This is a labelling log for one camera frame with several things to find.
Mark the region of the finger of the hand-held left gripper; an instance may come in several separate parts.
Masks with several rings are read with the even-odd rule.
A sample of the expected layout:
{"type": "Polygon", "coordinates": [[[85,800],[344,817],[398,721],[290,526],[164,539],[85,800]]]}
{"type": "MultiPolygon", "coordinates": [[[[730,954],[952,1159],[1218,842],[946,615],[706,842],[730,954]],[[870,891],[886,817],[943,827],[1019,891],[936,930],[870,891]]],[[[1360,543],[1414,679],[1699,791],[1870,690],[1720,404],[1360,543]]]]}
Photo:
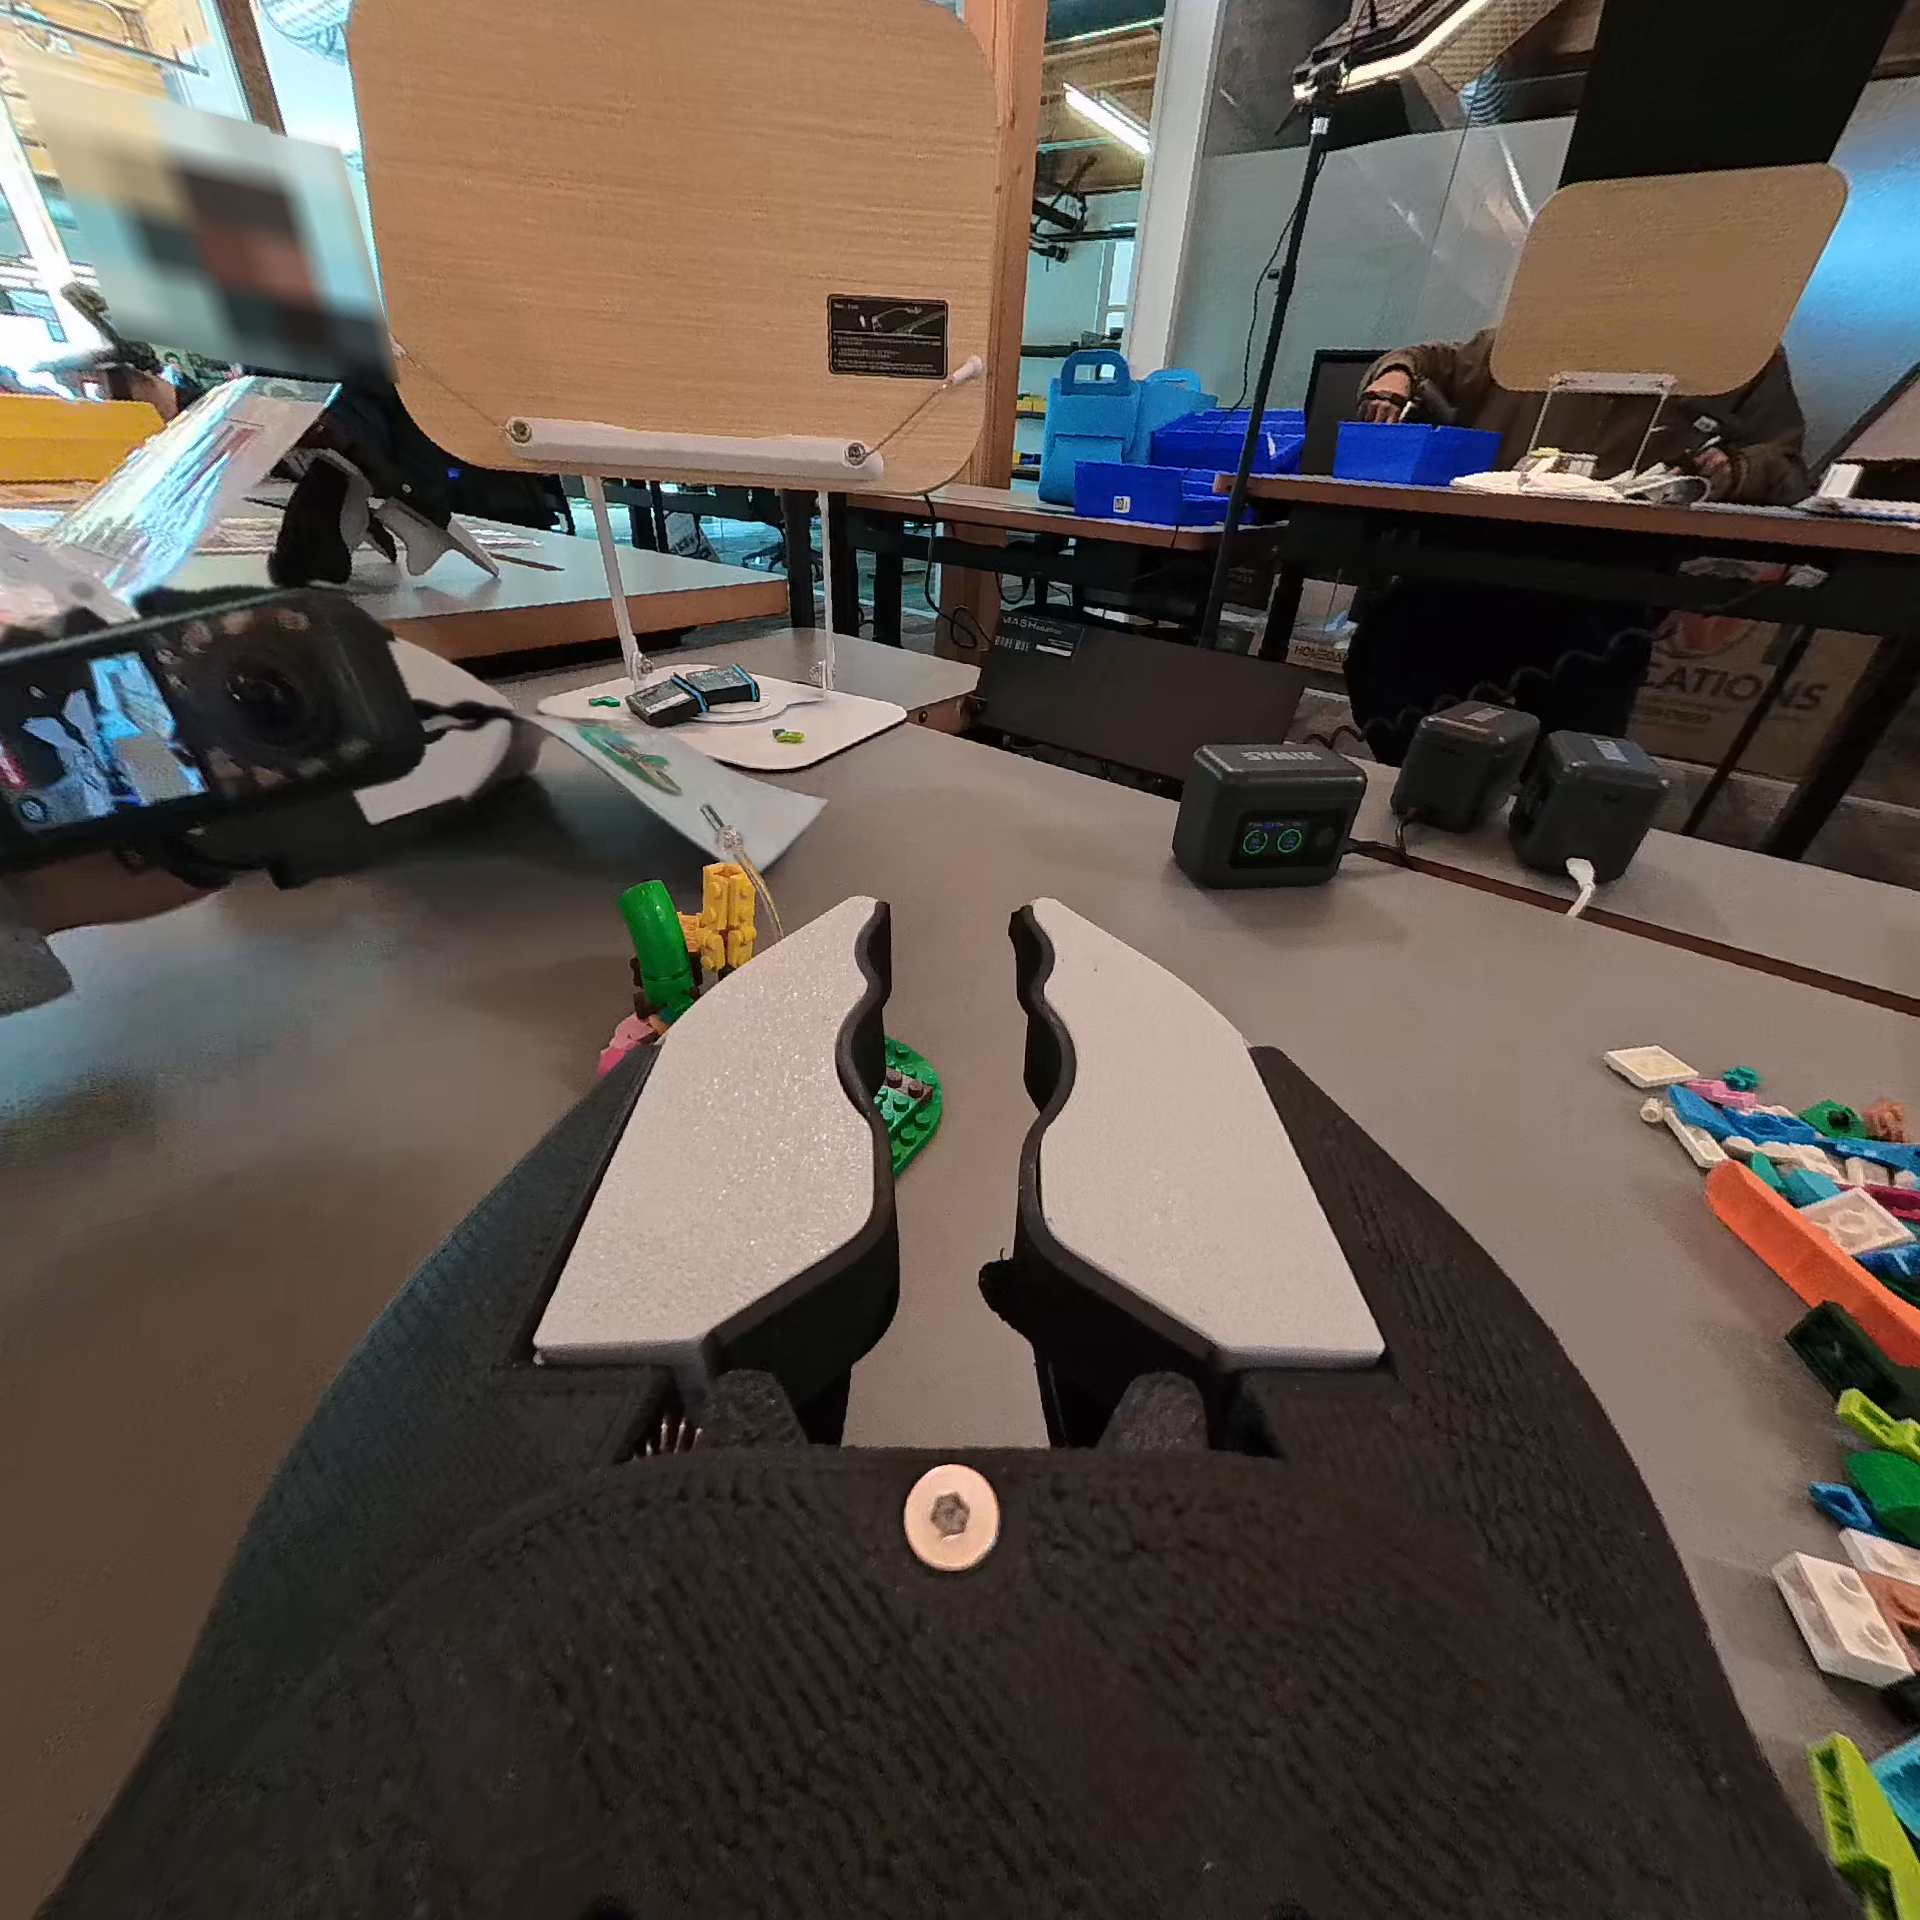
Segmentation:
{"type": "Polygon", "coordinates": [[[536,725],[480,725],[427,740],[422,764],[389,783],[356,791],[369,829],[432,829],[466,817],[538,764],[536,725]]]}
{"type": "Polygon", "coordinates": [[[394,638],[394,666],[424,729],[516,725],[519,711],[480,677],[394,638]]]}

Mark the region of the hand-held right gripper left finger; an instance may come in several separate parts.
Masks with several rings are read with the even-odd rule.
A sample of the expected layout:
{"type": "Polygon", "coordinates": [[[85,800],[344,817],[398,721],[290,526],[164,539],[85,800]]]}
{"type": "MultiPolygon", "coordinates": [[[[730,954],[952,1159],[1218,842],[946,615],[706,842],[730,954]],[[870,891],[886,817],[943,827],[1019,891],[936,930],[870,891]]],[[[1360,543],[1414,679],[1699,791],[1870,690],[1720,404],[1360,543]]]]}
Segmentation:
{"type": "Polygon", "coordinates": [[[547,1366],[854,1370],[898,1305],[883,1004],[892,913],[845,897],[660,1041],[534,1332],[547,1366]]]}

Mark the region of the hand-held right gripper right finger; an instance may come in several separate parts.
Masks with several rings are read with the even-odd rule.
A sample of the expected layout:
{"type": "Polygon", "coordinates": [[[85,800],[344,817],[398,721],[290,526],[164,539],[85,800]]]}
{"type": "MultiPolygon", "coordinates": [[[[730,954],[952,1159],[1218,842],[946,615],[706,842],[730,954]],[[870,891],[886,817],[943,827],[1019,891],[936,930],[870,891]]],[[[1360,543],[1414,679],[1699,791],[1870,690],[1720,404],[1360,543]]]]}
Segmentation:
{"type": "Polygon", "coordinates": [[[1199,989],[1039,897],[1015,913],[1039,1122],[1030,1247],[1207,1370],[1373,1368],[1384,1336],[1252,1046],[1199,989]]]}

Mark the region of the green lego plant model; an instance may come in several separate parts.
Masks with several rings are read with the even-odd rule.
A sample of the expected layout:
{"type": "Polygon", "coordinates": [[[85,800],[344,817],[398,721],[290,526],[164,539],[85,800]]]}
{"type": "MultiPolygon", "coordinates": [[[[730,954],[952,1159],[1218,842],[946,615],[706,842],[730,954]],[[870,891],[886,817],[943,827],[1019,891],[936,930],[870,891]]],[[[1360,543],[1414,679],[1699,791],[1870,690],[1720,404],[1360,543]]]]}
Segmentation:
{"type": "MultiPolygon", "coordinates": [[[[703,864],[696,910],[678,910],[660,877],[638,881],[617,897],[632,939],[635,1008],[600,1046],[593,1074],[653,1051],[666,1033],[722,979],[755,961],[762,930],[783,936],[782,906],[765,873],[747,856],[743,829],[703,804],[718,859],[703,864]]],[[[892,1171],[902,1174],[935,1138],[943,1121],[943,1085],[910,1046],[883,1038],[883,1078],[874,1112],[887,1137],[892,1171]]]]}

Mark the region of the pile of loose lego bricks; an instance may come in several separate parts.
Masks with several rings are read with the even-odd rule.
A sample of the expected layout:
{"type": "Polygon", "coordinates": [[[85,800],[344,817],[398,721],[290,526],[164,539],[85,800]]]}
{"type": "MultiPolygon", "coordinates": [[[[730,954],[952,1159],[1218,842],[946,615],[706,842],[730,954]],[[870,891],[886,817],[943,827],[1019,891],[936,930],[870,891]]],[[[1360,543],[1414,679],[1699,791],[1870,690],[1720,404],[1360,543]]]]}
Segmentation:
{"type": "Polygon", "coordinates": [[[1802,1304],[1789,1355],[1831,1403],[1838,1475],[1805,1487],[1831,1542],[1771,1585],[1822,1679],[1868,1690],[1905,1741],[1831,1735],[1805,1770],[1819,1835],[1866,1918],[1918,1918],[1918,1137],[1894,1100],[1768,1100],[1762,1070],[1699,1074],[1667,1046],[1601,1064],[1704,1181],[1709,1210],[1802,1304]]]}

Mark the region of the person's left hand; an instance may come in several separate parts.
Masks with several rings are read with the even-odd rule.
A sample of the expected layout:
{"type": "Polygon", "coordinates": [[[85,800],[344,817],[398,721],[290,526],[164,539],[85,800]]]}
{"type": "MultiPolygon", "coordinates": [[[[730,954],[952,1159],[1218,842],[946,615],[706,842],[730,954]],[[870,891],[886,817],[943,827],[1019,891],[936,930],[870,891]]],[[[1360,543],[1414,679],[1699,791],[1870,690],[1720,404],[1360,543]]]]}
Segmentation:
{"type": "Polygon", "coordinates": [[[217,897],[225,885],[228,874],[193,881],[140,859],[78,856],[6,874],[2,926],[54,939],[66,930],[151,920],[217,897]]]}

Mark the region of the glossy instruction sheet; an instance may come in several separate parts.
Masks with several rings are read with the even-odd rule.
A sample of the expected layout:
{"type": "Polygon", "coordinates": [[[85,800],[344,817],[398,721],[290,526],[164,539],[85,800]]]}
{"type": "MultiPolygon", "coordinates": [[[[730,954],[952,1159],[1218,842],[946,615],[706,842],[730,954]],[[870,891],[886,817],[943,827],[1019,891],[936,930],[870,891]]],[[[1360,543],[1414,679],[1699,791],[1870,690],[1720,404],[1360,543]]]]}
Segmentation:
{"type": "Polygon", "coordinates": [[[2,626],[85,610],[134,621],[338,399],[338,383],[244,375],[217,386],[43,530],[2,526],[2,626]]]}

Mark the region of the yellow plastic bin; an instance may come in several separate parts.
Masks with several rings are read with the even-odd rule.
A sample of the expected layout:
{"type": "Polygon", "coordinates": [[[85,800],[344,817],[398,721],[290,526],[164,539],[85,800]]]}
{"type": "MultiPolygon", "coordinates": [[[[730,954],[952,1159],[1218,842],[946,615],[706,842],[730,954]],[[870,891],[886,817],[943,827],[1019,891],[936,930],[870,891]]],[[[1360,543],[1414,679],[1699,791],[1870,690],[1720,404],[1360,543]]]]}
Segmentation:
{"type": "Polygon", "coordinates": [[[2,483],[100,483],[160,426],[151,403],[2,395],[2,483]]]}

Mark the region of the wooden panel stand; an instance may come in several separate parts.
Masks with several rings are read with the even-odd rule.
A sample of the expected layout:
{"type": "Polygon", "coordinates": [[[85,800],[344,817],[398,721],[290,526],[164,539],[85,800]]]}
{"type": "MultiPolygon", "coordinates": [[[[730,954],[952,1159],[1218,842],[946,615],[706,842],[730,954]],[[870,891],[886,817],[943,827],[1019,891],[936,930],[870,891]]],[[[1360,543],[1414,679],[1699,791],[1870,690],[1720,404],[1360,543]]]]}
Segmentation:
{"type": "Polygon", "coordinates": [[[1489,375],[1538,395],[1540,449],[1613,479],[1692,449],[1692,403],[1747,387],[1783,343],[1847,178],[1829,159],[1562,185],[1518,253],[1489,375]]]}
{"type": "Polygon", "coordinates": [[[464,465],[935,494],[985,423],[996,83],[936,3],[356,3],[391,371],[464,465]]]}

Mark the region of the wooden pillar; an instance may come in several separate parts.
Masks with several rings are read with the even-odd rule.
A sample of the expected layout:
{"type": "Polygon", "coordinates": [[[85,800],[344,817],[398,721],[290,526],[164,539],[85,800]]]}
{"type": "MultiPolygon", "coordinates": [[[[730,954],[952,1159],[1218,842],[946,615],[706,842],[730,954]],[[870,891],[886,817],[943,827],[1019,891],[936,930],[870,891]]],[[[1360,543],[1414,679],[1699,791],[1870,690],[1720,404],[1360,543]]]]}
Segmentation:
{"type": "Polygon", "coordinates": [[[965,3],[965,24],[989,61],[998,129],[989,341],[982,375],[973,383],[982,418],[965,483],[1005,494],[1015,465],[1032,188],[1042,129],[1046,3],[965,3]]]}

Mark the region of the blue plastic bin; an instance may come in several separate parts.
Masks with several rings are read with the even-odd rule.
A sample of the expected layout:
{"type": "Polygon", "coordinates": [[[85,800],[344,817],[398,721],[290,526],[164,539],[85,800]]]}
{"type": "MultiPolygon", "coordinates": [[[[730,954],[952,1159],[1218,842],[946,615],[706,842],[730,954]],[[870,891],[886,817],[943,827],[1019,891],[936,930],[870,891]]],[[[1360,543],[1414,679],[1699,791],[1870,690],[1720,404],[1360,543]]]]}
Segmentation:
{"type": "Polygon", "coordinates": [[[1228,518],[1223,470],[1129,459],[1079,459],[1070,511],[1162,530],[1218,530],[1228,518]]]}
{"type": "MultiPolygon", "coordinates": [[[[1247,423],[1247,408],[1187,412],[1152,431],[1151,465],[1228,473],[1242,459],[1247,423]]],[[[1304,446],[1304,408],[1268,408],[1261,412],[1252,473],[1300,473],[1304,446]]]]}
{"type": "Polygon", "coordinates": [[[1387,485],[1453,485],[1499,468],[1502,434],[1427,420],[1341,420],[1333,478],[1387,485]]]}

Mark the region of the blue tote bag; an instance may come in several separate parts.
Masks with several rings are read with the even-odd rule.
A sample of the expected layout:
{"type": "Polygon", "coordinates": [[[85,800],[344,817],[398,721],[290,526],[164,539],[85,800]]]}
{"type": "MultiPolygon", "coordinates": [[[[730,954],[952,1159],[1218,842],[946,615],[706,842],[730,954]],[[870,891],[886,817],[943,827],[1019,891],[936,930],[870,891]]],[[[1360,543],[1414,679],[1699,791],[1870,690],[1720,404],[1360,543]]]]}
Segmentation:
{"type": "Polygon", "coordinates": [[[1158,426],[1216,404],[1191,369],[1133,375],[1114,347],[1069,351],[1046,395],[1039,499],[1070,505],[1080,465],[1146,465],[1158,426]]]}

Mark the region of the brown edged work table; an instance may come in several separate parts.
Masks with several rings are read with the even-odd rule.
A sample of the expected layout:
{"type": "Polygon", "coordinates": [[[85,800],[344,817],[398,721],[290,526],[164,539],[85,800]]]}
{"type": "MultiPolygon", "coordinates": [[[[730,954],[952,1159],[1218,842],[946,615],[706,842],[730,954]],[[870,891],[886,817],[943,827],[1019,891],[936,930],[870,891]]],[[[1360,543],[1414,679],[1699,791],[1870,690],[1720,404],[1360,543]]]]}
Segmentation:
{"type": "MultiPolygon", "coordinates": [[[[1847,797],[1918,691],[1918,526],[1761,505],[1647,505],[1569,497],[1489,497],[1440,485],[1261,478],[1255,526],[1228,545],[1228,588],[1264,626],[1255,653],[1285,661],[1306,577],[1502,584],[1648,610],[1755,616],[1870,638],[1878,646],[1810,775],[1762,840],[1799,859],[1847,797]]],[[[1070,517],[1030,494],[943,485],[927,497],[854,497],[829,505],[833,622],[861,621],[859,555],[874,558],[874,639],[902,639],[902,560],[980,577],[961,646],[996,626],[998,584],[1069,588],[1199,638],[1218,553],[1216,530],[1070,517]]]]}

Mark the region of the black laptop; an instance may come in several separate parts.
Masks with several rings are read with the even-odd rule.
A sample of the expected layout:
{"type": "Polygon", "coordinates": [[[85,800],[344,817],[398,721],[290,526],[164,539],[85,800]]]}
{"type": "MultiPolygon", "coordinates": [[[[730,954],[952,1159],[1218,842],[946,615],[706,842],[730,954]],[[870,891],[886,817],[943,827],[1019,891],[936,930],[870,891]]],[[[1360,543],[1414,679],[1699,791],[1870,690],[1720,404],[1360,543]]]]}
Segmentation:
{"type": "Polygon", "coordinates": [[[1346,420],[1368,418],[1373,369],[1384,348],[1321,348],[1311,362],[1304,403],[1304,478],[1333,478],[1336,440],[1346,420]]]}

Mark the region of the black light stand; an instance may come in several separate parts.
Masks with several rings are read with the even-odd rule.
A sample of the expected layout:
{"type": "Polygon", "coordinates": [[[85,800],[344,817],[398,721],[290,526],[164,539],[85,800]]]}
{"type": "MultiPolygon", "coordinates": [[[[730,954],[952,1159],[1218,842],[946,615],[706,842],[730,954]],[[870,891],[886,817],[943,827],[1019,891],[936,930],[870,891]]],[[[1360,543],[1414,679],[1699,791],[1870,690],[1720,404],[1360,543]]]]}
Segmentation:
{"type": "Polygon", "coordinates": [[[1261,446],[1261,423],[1274,387],[1285,323],[1300,280],[1311,203],[1316,196],[1340,121],[1360,121],[1360,101],[1375,89],[1414,89],[1434,118],[1456,108],[1477,75],[1502,58],[1502,49],[1527,32],[1525,3],[1354,3],[1294,79],[1294,118],[1306,118],[1311,145],[1300,192],[1285,223],[1280,278],[1268,310],[1268,335],[1247,387],[1247,426],[1228,485],[1228,517],[1218,530],[1211,588],[1196,626],[1202,649],[1218,642],[1223,615],[1242,545],[1242,523],[1261,446]]]}

